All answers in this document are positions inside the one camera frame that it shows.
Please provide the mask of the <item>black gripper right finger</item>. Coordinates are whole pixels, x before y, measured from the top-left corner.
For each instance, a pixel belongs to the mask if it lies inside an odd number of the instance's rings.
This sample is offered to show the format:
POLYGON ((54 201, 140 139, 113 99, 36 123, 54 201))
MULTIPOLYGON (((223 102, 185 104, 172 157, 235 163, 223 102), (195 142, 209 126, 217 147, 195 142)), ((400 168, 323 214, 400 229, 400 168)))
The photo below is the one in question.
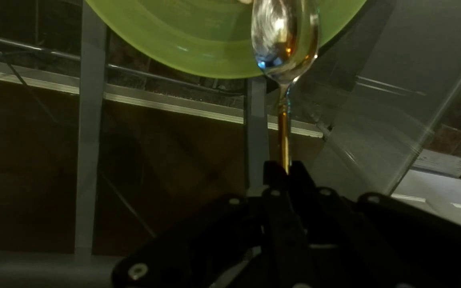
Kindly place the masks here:
POLYGON ((427 277, 403 261, 353 203, 318 187, 300 161, 287 174, 289 198, 315 253, 326 246, 323 277, 339 288, 424 288, 427 277))

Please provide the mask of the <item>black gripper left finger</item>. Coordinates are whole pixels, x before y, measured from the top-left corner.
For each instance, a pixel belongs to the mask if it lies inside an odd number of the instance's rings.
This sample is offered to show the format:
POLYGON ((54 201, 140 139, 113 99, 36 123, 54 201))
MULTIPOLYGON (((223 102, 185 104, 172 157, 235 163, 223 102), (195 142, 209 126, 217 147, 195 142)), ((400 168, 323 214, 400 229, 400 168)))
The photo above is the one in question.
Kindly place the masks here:
POLYGON ((263 184, 265 249, 273 286, 313 288, 307 238, 289 201, 287 176, 276 161, 263 163, 263 184))

